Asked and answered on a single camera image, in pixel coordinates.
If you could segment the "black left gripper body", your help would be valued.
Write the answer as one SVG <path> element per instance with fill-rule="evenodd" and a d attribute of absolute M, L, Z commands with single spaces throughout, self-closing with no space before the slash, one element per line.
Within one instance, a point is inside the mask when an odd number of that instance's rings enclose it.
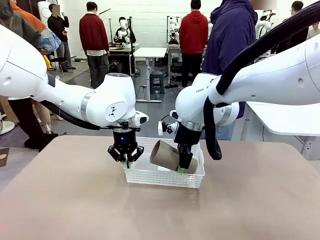
<path fill-rule="evenodd" d="M 137 149 L 136 132 L 133 130 L 127 132 L 113 132 L 113 147 L 121 155 L 131 156 Z"/>

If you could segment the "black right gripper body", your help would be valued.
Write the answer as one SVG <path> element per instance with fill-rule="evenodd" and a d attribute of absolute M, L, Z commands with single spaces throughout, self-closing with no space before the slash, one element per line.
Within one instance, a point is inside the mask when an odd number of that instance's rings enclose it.
<path fill-rule="evenodd" d="M 177 149 L 189 148 L 198 144 L 202 135 L 202 131 L 191 130 L 181 123 L 178 124 L 178 128 L 174 137 L 174 142 L 177 144 Z"/>

